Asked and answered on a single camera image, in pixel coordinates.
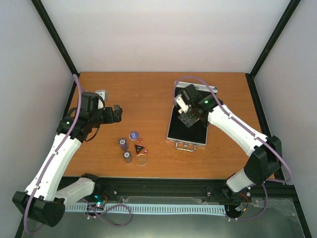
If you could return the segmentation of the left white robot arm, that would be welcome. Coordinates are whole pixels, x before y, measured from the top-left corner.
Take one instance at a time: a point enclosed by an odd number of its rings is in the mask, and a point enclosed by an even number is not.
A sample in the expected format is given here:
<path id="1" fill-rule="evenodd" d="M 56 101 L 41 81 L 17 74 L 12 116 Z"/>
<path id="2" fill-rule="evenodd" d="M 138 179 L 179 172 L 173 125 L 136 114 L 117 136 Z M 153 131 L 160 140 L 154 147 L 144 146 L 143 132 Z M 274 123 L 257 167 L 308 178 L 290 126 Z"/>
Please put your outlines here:
<path id="1" fill-rule="evenodd" d="M 25 218 L 54 227 L 65 210 L 80 199 L 89 196 L 96 200 L 102 196 L 100 178 L 92 174 L 83 174 L 63 189 L 58 189 L 58 186 L 70 160 L 92 129 L 102 124 L 120 122 L 121 117 L 122 108 L 119 105 L 83 112 L 70 134 L 67 132 L 74 118 L 66 116 L 62 119 L 51 150 L 37 175 L 24 191 L 13 195 L 12 202 Z"/>

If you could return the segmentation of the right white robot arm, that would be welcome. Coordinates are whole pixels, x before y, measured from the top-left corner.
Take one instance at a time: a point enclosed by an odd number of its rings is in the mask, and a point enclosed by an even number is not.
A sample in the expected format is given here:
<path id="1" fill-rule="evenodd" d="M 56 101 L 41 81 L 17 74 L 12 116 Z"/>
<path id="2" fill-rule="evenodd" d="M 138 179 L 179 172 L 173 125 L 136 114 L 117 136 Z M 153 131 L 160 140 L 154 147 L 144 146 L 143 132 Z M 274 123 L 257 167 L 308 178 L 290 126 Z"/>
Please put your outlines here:
<path id="1" fill-rule="evenodd" d="M 235 141 L 249 157 L 244 168 L 226 180 L 226 187 L 238 193 L 253 184 L 261 184 L 281 167 L 281 141 L 256 131 L 233 114 L 229 108 L 212 95 L 198 103 L 185 100 L 181 95 L 174 99 L 179 119 L 191 127 L 206 119 Z"/>

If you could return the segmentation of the aluminium poker case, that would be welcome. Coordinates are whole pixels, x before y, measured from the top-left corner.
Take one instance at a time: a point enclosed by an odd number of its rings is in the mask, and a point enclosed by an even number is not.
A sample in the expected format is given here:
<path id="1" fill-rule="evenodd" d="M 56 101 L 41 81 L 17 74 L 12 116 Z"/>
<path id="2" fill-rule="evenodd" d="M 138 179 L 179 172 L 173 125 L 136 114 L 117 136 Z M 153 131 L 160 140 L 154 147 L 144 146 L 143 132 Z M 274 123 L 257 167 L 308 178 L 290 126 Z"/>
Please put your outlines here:
<path id="1" fill-rule="evenodd" d="M 186 127 L 179 119 L 178 107 L 173 105 L 171 118 L 169 122 L 167 140 L 175 143 L 178 150 L 193 152 L 198 146 L 206 146 L 208 137 L 208 121 L 207 109 L 209 106 L 216 106 L 217 103 L 213 99 L 212 93 L 217 94 L 218 88 L 214 86 L 205 86 L 203 84 L 195 84 L 189 82 L 176 82 L 174 86 L 173 99 L 182 94 L 183 89 L 193 84 L 200 92 L 201 98 L 197 103 L 186 103 L 189 109 L 198 109 L 202 113 L 203 123 L 196 123 L 191 127 Z"/>

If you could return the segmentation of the red playing card deck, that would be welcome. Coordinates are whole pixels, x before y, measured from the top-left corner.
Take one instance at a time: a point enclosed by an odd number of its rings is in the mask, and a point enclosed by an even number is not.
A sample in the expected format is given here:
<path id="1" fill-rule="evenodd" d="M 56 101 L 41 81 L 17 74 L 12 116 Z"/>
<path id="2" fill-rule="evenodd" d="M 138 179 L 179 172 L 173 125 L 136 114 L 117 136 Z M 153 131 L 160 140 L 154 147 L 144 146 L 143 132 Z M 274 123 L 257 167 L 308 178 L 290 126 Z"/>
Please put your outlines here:
<path id="1" fill-rule="evenodd" d="M 178 107 L 178 113 L 181 115 L 183 113 L 187 113 L 189 106 L 185 103 L 181 94 L 178 94 L 174 99 L 173 103 L 175 107 Z"/>

